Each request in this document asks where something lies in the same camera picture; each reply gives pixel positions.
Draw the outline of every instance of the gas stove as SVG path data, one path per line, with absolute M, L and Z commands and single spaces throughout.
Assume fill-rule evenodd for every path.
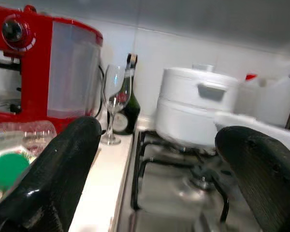
M 217 154 L 155 131 L 135 139 L 117 232 L 259 232 L 234 174 Z

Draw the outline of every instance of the green glass bottle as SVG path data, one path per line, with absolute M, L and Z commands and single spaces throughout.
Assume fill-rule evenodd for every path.
M 113 131 L 115 134 L 128 135 L 132 134 L 135 130 L 135 125 L 137 118 L 139 116 L 141 107 L 133 92 L 133 81 L 135 67 L 137 64 L 137 54 L 128 54 L 126 74 L 131 75 L 131 97 L 126 105 L 121 111 L 115 114 L 113 122 Z M 107 121 L 109 122 L 110 115 L 107 114 Z

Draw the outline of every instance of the white tile wall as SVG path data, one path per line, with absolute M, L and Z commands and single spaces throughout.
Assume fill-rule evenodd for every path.
M 32 2 L 39 4 L 38 2 L 41 1 L 33 0 Z M 130 8 L 131 18 L 135 18 L 136 1 L 125 0 L 125 2 L 133 5 Z M 269 53 L 260 50 L 259 47 L 246 48 L 238 46 L 238 43 L 231 44 L 230 41 L 226 44 L 224 38 L 214 38 L 210 42 L 199 35 L 194 36 L 193 39 L 147 30 L 142 28 L 148 27 L 146 26 L 148 22 L 146 20 L 141 20 L 139 22 L 140 26 L 136 26 L 138 22 L 126 23 L 121 20 L 122 18 L 118 20 L 118 23 L 114 23 L 111 16 L 109 18 L 96 16 L 95 12 L 92 13 L 94 16 L 90 16 L 89 10 L 84 11 L 84 15 L 80 17 L 82 8 L 75 8 L 75 12 L 72 13 L 65 11 L 65 15 L 76 15 L 77 20 L 83 21 L 102 32 L 104 44 L 101 58 L 105 67 L 109 63 L 124 64 L 129 52 L 138 54 L 139 62 L 134 88 L 143 116 L 153 117 L 155 114 L 163 68 L 166 67 L 189 68 L 192 64 L 197 63 L 212 64 L 215 65 L 216 72 L 228 74 L 238 79 L 244 79 L 248 72 L 269 77 L 290 73 L 290 55 L 287 55 L 290 54 L 290 46 Z M 155 29 L 166 31 L 161 23 L 157 25 Z M 4 72 L 0 72 L 1 76 L 4 77 L 0 78 L 0 88 L 15 88 L 18 85 L 15 78 L 12 80 L 11 77 L 6 77 Z

